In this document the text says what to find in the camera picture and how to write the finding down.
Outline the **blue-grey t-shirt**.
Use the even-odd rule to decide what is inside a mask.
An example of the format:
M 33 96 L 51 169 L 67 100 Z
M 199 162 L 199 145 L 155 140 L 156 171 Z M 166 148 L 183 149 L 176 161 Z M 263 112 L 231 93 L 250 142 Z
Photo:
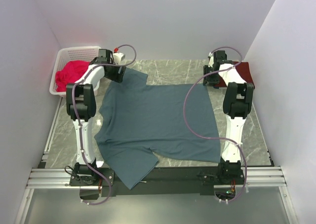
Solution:
M 158 155 L 218 163 L 218 129 L 203 85 L 150 86 L 147 74 L 127 69 L 111 82 L 95 135 L 104 161 L 132 189 L 158 163 Z

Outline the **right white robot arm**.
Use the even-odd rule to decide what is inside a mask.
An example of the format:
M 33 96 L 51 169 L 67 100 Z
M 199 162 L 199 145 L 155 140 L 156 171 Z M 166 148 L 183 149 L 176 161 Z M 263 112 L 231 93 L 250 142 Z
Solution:
M 254 84 L 247 82 L 237 67 L 242 63 L 242 55 L 237 63 L 228 59 L 223 47 L 209 53 L 208 64 L 203 67 L 202 84 L 214 86 L 220 81 L 226 85 L 223 112 L 226 115 L 227 129 L 221 161 L 237 164 L 241 162 L 241 139 L 243 127 L 251 112 Z

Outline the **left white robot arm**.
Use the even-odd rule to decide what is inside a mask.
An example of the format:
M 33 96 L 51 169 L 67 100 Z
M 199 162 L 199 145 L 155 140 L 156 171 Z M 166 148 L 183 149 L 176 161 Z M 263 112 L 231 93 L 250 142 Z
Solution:
M 96 156 L 92 146 L 92 122 L 96 114 L 94 88 L 102 78 L 121 83 L 126 66 L 120 63 L 125 55 L 119 52 L 99 49 L 83 76 L 66 85 L 66 109 L 73 121 L 77 140 L 77 163 L 96 167 Z

